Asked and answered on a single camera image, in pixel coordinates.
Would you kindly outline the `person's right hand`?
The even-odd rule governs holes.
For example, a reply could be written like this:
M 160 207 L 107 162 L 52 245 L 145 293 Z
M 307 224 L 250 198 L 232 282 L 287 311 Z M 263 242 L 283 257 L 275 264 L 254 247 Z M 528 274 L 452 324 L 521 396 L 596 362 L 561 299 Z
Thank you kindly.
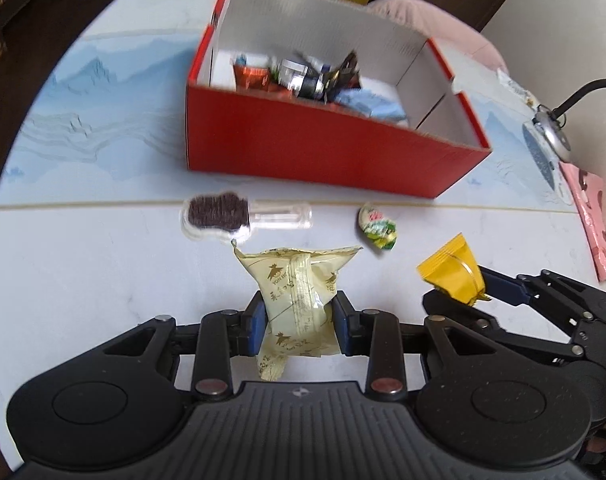
M 606 466 L 606 422 L 586 440 L 580 462 L 588 465 Z

